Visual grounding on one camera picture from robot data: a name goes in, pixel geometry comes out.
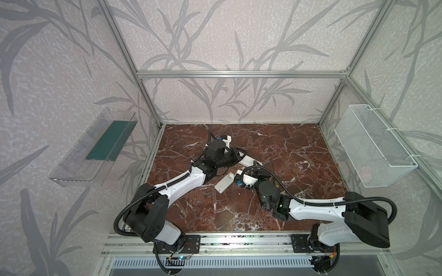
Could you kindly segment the white remote control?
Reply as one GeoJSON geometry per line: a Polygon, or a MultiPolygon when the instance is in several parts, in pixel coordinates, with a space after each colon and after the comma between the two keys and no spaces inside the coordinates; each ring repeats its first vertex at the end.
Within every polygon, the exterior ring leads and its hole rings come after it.
{"type": "Polygon", "coordinates": [[[226,174],[216,185],[215,185],[215,190],[219,193],[222,194],[224,193],[227,188],[229,186],[231,186],[234,183],[234,178],[235,178],[235,174],[233,174],[232,172],[229,172],[228,174],[226,174]]]}
{"type": "Polygon", "coordinates": [[[248,156],[248,155],[245,155],[245,156],[241,159],[241,161],[239,162],[239,164],[241,164],[241,165],[244,166],[244,167],[250,167],[250,166],[255,166],[255,165],[260,165],[260,166],[262,166],[262,163],[261,163],[261,162],[259,162],[259,161],[255,160],[255,159],[251,158],[251,157],[248,156]]]}

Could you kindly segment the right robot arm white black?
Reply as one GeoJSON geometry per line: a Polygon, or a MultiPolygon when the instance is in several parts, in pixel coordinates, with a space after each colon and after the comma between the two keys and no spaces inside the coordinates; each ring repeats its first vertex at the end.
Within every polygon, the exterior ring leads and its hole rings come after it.
{"type": "Polygon", "coordinates": [[[389,225],[398,209],[389,198],[364,197],[356,192],[326,200],[299,198],[272,171],[259,164],[238,171],[236,182],[240,187],[255,190],[262,209],[277,220],[317,221],[310,231],[312,246],[362,242],[377,248],[390,247],[389,225]]]}

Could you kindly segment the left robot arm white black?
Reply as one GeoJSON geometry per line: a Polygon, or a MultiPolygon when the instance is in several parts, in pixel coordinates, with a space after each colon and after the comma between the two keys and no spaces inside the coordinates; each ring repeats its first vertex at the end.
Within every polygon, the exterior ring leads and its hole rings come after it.
{"type": "Polygon", "coordinates": [[[215,138],[208,133],[202,153],[191,161],[188,170],[179,176],[151,186],[141,185],[132,201],[113,222],[113,230],[121,236],[139,237],[144,242],[163,242],[179,246],[184,233],[166,220],[169,207],[193,189],[217,176],[220,168],[230,168],[247,155],[243,148],[231,147],[231,136],[215,138]]]}

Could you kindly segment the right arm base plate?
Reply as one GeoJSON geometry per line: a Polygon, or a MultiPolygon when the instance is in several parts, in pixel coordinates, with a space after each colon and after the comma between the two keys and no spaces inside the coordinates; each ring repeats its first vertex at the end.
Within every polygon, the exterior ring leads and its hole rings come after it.
{"type": "Polygon", "coordinates": [[[340,246],[327,246],[317,240],[310,240],[310,234],[290,235],[291,246],[294,253],[305,253],[313,255],[333,255],[340,251],[340,246]]]}

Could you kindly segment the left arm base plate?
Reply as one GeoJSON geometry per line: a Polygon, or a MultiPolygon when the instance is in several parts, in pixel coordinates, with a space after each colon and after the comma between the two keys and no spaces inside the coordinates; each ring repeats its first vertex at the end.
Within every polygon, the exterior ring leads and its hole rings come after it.
{"type": "Polygon", "coordinates": [[[201,236],[183,234],[173,244],[167,244],[164,241],[159,241],[154,244],[154,253],[159,254],[197,254],[200,251],[201,236]]]}

